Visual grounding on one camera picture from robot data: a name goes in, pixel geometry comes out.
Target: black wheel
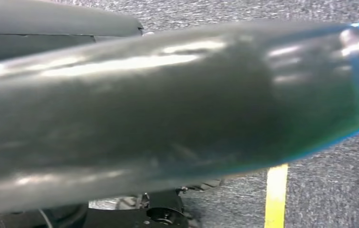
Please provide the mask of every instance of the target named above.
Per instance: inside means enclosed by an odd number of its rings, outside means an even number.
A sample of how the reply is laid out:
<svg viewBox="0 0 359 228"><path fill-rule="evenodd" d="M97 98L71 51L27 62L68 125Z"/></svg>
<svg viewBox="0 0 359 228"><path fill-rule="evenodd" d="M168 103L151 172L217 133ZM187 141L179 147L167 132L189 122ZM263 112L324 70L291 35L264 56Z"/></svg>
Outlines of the black wheel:
<svg viewBox="0 0 359 228"><path fill-rule="evenodd" d="M82 227L87 216L88 204L48 209L47 215L58 228ZM0 227L47 228L47 222L39 210L0 214Z"/></svg>
<svg viewBox="0 0 359 228"><path fill-rule="evenodd" d="M221 186L222 183L223 183L222 179L208 180L197 185L188 186L188 189L196 190L196 191L207 191Z"/></svg>

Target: yellow floor tape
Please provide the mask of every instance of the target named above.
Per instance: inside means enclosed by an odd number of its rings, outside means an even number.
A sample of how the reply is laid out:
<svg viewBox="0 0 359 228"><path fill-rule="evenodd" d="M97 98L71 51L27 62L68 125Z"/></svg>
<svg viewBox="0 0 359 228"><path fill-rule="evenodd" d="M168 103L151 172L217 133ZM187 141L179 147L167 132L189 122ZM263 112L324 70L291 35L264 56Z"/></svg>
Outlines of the yellow floor tape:
<svg viewBox="0 0 359 228"><path fill-rule="evenodd" d="M270 168L267 175L265 228L284 228L287 169L283 164Z"/></svg>

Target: gray carpet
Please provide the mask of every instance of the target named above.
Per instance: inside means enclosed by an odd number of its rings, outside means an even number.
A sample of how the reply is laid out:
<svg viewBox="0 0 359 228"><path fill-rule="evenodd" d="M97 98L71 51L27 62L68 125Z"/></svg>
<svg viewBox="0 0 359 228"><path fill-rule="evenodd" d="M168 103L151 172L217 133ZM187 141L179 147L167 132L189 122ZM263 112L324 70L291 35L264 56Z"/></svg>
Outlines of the gray carpet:
<svg viewBox="0 0 359 228"><path fill-rule="evenodd" d="M138 17L151 31L254 19L359 21L359 0L57 0ZM204 228L261 228L266 173L187 193ZM359 228L359 136L291 164L287 228Z"/></svg>

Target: wheel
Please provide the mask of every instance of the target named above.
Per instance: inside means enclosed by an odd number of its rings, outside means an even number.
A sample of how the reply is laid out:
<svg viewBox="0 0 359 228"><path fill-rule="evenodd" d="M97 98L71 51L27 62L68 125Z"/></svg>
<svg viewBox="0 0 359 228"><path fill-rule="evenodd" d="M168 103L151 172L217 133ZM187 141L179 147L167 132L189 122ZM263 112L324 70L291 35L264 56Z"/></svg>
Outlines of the wheel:
<svg viewBox="0 0 359 228"><path fill-rule="evenodd" d="M207 191L221 186L222 183L223 183L222 179L208 180L197 185L188 186L188 189L196 190L196 191Z"/></svg>

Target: shiny plastic surface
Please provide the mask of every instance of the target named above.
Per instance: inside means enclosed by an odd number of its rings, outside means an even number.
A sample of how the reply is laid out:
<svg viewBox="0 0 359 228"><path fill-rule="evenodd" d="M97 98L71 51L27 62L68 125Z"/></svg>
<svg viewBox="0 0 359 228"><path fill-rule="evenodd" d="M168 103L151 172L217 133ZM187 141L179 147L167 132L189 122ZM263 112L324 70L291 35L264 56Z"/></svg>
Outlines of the shiny plastic surface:
<svg viewBox="0 0 359 228"><path fill-rule="evenodd" d="M0 62L0 212L252 171L357 130L348 25L214 25Z"/></svg>

